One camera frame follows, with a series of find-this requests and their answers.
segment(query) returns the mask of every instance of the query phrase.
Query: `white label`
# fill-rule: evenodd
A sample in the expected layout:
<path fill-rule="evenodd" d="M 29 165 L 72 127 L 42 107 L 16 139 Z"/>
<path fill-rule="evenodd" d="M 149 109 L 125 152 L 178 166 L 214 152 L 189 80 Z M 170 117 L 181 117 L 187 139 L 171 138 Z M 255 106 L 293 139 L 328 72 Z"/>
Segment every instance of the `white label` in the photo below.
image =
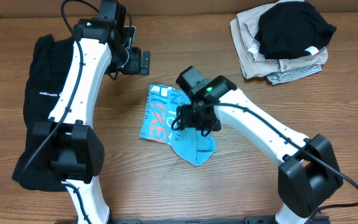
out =
<path fill-rule="evenodd" d="M 318 53 L 318 49 L 313 46 L 308 47 L 305 51 L 308 51 L 311 55 L 315 55 Z"/>
<path fill-rule="evenodd" d="M 256 43 L 256 44 L 252 45 L 252 46 L 248 49 L 248 51 L 251 52 L 251 53 L 253 53 L 253 54 L 256 54 L 256 53 L 259 52 L 259 47 L 260 47 L 260 45 L 259 45 L 258 43 Z"/>

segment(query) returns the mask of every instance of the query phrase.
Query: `black cable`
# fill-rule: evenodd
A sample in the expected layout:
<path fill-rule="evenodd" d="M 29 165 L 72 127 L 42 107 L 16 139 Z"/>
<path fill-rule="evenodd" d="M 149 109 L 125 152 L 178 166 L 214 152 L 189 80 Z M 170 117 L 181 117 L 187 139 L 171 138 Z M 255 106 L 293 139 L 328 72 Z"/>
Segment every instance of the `black cable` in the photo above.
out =
<path fill-rule="evenodd" d="M 111 73 L 107 73 L 107 75 L 108 75 L 112 80 L 117 80 L 118 70 L 116 71 L 116 75 L 115 75 L 114 77 L 111 75 Z"/>
<path fill-rule="evenodd" d="M 76 187 L 75 187 L 74 185 L 72 185 L 72 184 L 62 184 L 62 186 L 69 187 L 69 188 L 73 189 L 74 194 L 76 194 L 77 197 L 78 197 L 78 202 L 80 203 L 80 209 L 81 209 L 82 215 L 84 216 L 84 220 L 86 220 L 89 224 L 92 224 L 90 218 L 89 218 L 88 215 L 85 213 L 84 203 L 83 203 L 83 201 L 82 201 L 79 188 L 76 188 Z"/>
<path fill-rule="evenodd" d="M 196 108 L 193 108 L 193 112 L 203 109 L 203 108 L 210 108 L 210 107 L 214 107 L 214 106 L 231 106 L 234 108 L 238 108 L 241 109 L 244 112 L 248 112 L 252 115 L 254 115 L 256 118 L 258 118 L 261 122 L 263 122 L 264 124 L 266 124 L 270 129 L 272 129 L 274 132 L 276 132 L 281 138 L 283 138 L 287 143 L 291 144 L 292 146 L 294 146 L 295 148 L 297 148 L 298 150 L 302 151 L 302 153 L 305 153 L 307 156 L 309 156 L 312 160 L 314 160 L 315 162 L 317 162 L 319 165 L 331 170 L 332 172 L 334 172 L 336 175 L 340 176 L 342 179 L 346 180 L 348 183 L 350 183 L 353 187 L 355 187 L 358 190 L 358 184 L 356 182 L 354 182 L 352 179 L 350 179 L 348 176 L 344 175 L 343 173 L 339 172 L 338 170 L 332 168 L 331 166 L 329 166 L 328 164 L 326 164 L 325 162 L 323 162 L 322 160 L 318 159 L 317 157 L 315 157 L 314 155 L 312 155 L 310 152 L 304 150 L 302 147 L 300 147 L 299 145 L 295 144 L 290 138 L 286 137 L 283 133 L 281 133 L 277 128 L 275 128 L 273 125 L 271 125 L 268 121 L 266 121 L 263 117 L 261 117 L 259 114 L 253 112 L 252 110 L 250 110 L 247 107 L 243 107 L 243 106 L 239 106 L 239 105 L 234 105 L 231 103 L 212 103 L 212 104 L 208 104 L 208 105 L 201 105 L 198 106 Z M 175 118 L 175 120 L 173 120 L 171 128 L 173 130 L 179 130 L 179 129 L 183 129 L 184 125 L 181 126 L 177 126 L 176 128 L 174 128 L 175 124 L 180 120 L 180 116 L 181 114 L 178 115 L 177 118 Z M 309 219 L 306 221 L 306 223 L 308 223 L 310 220 L 313 219 L 313 217 L 320 211 L 324 210 L 324 209 L 328 209 L 328 208 L 347 208 L 347 207 L 356 207 L 358 206 L 358 202 L 354 202 L 354 203 L 342 203 L 342 204 L 332 204 L 332 205 L 325 205 L 322 207 L 318 207 L 316 209 L 316 211 L 314 212 L 314 214 L 312 216 L 309 217 Z"/>
<path fill-rule="evenodd" d="M 33 160 L 39 155 L 40 151 L 45 147 L 45 145 L 52 139 L 55 137 L 57 130 L 59 129 L 59 127 L 62 125 L 63 121 L 66 119 L 67 114 L 71 112 L 71 104 L 73 103 L 74 97 L 75 97 L 75 93 L 78 89 L 78 85 L 80 84 L 80 80 L 81 80 L 81 75 L 82 75 L 82 70 L 83 70 L 83 65 L 84 65 L 84 56 L 83 56 L 83 51 L 81 48 L 81 44 L 80 41 L 78 40 L 78 38 L 75 36 L 74 34 L 74 30 L 71 28 L 70 24 L 67 21 L 66 15 L 65 15 L 65 4 L 70 2 L 70 1 L 76 1 L 76 2 L 81 2 L 83 4 L 86 4 L 87 6 L 92 7 L 96 12 L 99 12 L 99 10 L 94 7 L 92 4 L 86 2 L 86 1 L 81 1 L 81 0 L 65 0 L 62 2 L 62 6 L 60 8 L 61 14 L 62 14 L 62 18 L 65 21 L 65 24 L 68 28 L 68 30 L 70 31 L 71 35 L 74 38 L 74 41 L 76 42 L 77 46 L 78 46 L 78 51 L 80 52 L 80 68 L 78 69 L 78 75 L 77 75 L 77 79 L 73 88 L 73 92 L 71 93 L 70 99 L 68 100 L 67 106 L 65 108 L 65 111 L 63 113 L 63 116 L 60 118 L 59 122 L 56 124 L 56 126 L 54 127 L 54 129 L 50 132 L 50 134 L 44 139 L 44 141 L 41 143 L 41 145 L 35 150 L 35 152 L 31 155 L 31 157 L 29 158 L 29 160 L 25 163 L 22 172 L 20 174 L 19 177 L 19 184 L 22 185 L 22 181 L 23 181 L 23 175 L 25 173 L 25 171 L 28 169 L 28 167 L 30 166 L 30 164 L 33 162 Z M 73 185 L 69 185 L 69 184 L 62 184 L 65 187 L 70 187 L 72 188 L 74 191 L 77 191 L 77 197 L 78 197 L 78 201 L 80 202 L 80 207 L 81 207 L 81 211 L 82 214 L 85 218 L 85 220 L 91 224 L 91 221 L 89 220 L 88 216 L 85 213 L 85 210 L 83 208 L 83 202 L 81 199 L 81 195 L 78 192 L 78 189 L 76 189 Z"/>
<path fill-rule="evenodd" d="M 131 31 L 131 28 L 132 28 L 132 16 L 131 16 L 131 14 L 130 14 L 128 11 L 126 11 L 126 15 L 127 15 L 128 18 L 129 18 L 129 28 L 128 28 L 128 33 L 127 33 L 127 37 L 126 37 L 125 43 L 127 43 L 127 42 L 129 41 L 129 37 L 131 36 L 131 35 L 130 35 L 130 31 Z"/>
<path fill-rule="evenodd" d="M 201 130 L 201 136 L 202 137 L 206 137 L 208 136 L 211 131 L 215 128 L 215 125 L 218 123 L 218 120 L 215 120 L 214 124 L 212 124 L 212 126 L 208 129 L 208 131 L 206 133 L 204 133 L 204 129 Z"/>

